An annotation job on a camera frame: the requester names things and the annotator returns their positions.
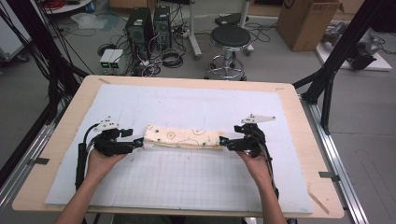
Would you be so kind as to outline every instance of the grid paper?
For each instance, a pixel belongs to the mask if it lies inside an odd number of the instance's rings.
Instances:
[[[279,96],[273,92],[103,85],[66,151],[48,204],[67,204],[75,192],[78,143],[94,123],[111,116],[133,128],[132,141],[148,124],[180,129],[233,131],[249,114],[276,116],[260,123],[273,157],[279,203],[284,213],[312,213],[301,167]],[[98,133],[91,132],[88,139]],[[91,205],[210,211],[261,211],[257,187],[242,160],[222,150],[145,144],[116,164],[94,193]]]

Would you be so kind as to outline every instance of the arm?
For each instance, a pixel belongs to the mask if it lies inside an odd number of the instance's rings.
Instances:
[[[96,149],[92,150],[88,160],[87,175],[76,194],[55,220],[55,223],[81,223],[88,210],[91,197],[101,180],[113,166],[126,155],[106,157]]]
[[[253,177],[259,188],[260,198],[262,200],[262,218],[263,223],[286,223],[277,201],[273,186],[271,184],[271,176],[268,171],[268,166],[264,156],[251,158],[248,154],[242,151],[236,152],[244,161],[248,171]]]

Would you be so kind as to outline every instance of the wheeled stool base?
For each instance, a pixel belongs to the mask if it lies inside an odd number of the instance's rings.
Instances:
[[[209,70],[206,72],[205,79],[209,79],[209,74],[217,77],[234,78],[241,76],[245,81],[244,65],[238,59],[226,60],[224,55],[218,55],[209,63]]]

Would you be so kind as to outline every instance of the computer tower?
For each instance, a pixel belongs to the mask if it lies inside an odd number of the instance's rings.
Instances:
[[[132,52],[138,53],[142,60],[149,60],[154,49],[154,44],[149,46],[149,41],[154,38],[149,8],[134,7],[125,30]]]
[[[154,31],[157,49],[172,48],[171,9],[168,6],[156,6],[154,11]]]

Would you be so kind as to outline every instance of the white device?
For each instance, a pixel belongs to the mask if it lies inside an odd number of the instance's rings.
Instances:
[[[125,67],[123,49],[106,49],[100,64],[104,75],[121,75]]]
[[[113,55],[110,59],[110,67],[112,69],[112,73],[115,75],[121,75],[123,71],[123,50],[122,49],[113,49]]]
[[[100,59],[100,64],[102,66],[104,75],[111,74],[110,60],[111,60],[111,56],[113,56],[113,52],[114,49],[106,49],[105,53],[103,53],[103,56]]]

